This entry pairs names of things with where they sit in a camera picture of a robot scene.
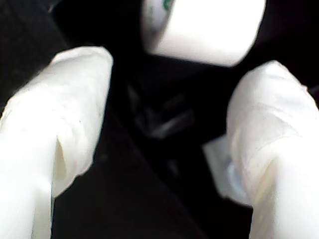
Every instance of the roll of tape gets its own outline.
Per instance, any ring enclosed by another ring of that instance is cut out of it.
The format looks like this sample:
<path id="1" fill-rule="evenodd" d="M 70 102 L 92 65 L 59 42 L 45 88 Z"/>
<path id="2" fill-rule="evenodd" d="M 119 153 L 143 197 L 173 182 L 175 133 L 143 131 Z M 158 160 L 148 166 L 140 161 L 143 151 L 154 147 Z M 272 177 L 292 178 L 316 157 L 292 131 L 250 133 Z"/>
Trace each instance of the roll of tape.
<path id="1" fill-rule="evenodd" d="M 266 0 L 144 0 L 148 53 L 234 66 L 253 45 Z"/>

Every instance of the white cloth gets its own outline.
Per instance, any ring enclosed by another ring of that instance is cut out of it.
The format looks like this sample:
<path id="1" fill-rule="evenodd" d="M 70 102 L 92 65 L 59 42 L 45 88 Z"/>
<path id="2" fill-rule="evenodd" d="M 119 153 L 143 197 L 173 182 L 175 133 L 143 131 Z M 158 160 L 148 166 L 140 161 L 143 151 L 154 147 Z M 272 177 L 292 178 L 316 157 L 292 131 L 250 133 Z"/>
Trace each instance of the white cloth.
<path id="1" fill-rule="evenodd" d="M 231 159 L 227 136 L 223 135 L 204 144 L 202 149 L 219 195 L 249 206 L 247 193 Z"/>
<path id="2" fill-rule="evenodd" d="M 254 209 L 250 238 L 319 239 L 319 112 L 307 88 L 275 61 L 249 72 L 227 135 Z"/>
<path id="3" fill-rule="evenodd" d="M 50 238 L 51 196 L 91 165 L 113 58 L 103 47 L 56 55 L 0 120 L 0 238 Z"/>

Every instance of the white wrapping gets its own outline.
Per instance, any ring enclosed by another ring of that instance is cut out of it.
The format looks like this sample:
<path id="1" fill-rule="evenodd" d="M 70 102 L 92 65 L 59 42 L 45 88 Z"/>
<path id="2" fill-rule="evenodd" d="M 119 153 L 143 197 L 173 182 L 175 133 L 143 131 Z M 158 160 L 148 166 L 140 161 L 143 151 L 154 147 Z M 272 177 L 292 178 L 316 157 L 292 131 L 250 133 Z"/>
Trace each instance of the white wrapping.
<path id="1" fill-rule="evenodd" d="M 242 205 L 251 205 L 231 159 L 227 136 L 206 143 L 202 149 L 219 195 Z"/>
<path id="2" fill-rule="evenodd" d="M 251 239 L 319 239 L 319 112 L 280 63 L 249 72 L 231 99 L 227 134 L 254 216 Z"/>
<path id="3" fill-rule="evenodd" d="M 145 0 L 142 34 L 147 52 L 234 66 L 250 50 L 266 0 Z"/>
<path id="4" fill-rule="evenodd" d="M 102 47 L 59 53 L 9 100 L 0 121 L 0 238 L 50 238 L 51 196 L 91 165 L 112 64 Z"/>

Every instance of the dark background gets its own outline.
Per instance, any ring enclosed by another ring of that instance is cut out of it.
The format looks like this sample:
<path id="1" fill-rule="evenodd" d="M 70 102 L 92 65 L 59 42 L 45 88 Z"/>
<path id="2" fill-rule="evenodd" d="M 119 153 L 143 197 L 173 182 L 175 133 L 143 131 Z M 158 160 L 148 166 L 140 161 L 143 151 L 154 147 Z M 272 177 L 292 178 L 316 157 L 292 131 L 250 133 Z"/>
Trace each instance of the dark background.
<path id="1" fill-rule="evenodd" d="M 254 47 L 234 68 L 147 55 L 141 2 L 0 0 L 1 107 L 58 51 L 102 45 L 114 57 L 94 164 L 56 199 L 52 238 L 247 239 L 252 210 L 219 198 L 201 146 L 225 133 L 228 101 L 248 70 L 278 60 L 318 84 L 317 1 L 269 0 Z M 154 135 L 182 112 L 191 112 L 187 124 Z"/>

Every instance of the green marking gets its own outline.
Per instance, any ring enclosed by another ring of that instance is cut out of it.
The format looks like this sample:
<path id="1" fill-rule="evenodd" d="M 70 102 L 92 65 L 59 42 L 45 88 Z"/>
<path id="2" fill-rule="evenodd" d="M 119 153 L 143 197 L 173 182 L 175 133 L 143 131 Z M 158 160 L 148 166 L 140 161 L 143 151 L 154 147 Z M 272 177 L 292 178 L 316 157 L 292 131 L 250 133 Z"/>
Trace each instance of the green marking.
<path id="1" fill-rule="evenodd" d="M 164 9 L 165 9 L 166 11 L 168 11 L 169 8 L 170 8 L 170 2 L 171 2 L 171 0 L 164 0 L 164 1 L 163 1 L 163 7 L 164 7 Z"/>

